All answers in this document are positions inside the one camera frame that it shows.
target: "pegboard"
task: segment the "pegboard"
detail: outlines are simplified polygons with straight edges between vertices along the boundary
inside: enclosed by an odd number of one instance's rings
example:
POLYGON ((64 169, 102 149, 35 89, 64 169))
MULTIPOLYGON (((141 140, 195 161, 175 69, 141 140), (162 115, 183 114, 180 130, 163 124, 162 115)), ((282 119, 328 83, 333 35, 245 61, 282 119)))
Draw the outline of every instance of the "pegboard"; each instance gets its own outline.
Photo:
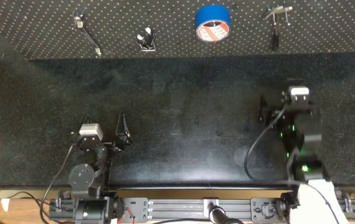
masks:
POLYGON ((0 0, 0 33, 28 59, 96 58, 94 46, 74 27, 83 11, 85 26, 99 43, 101 58, 201 57, 254 54, 355 52, 352 0, 0 0), (210 4, 229 9, 232 32, 217 43, 196 37, 196 12, 210 4), (281 19, 280 49, 271 51, 268 6, 291 5, 291 25, 281 19), (156 34, 155 52, 141 52, 136 35, 156 34))

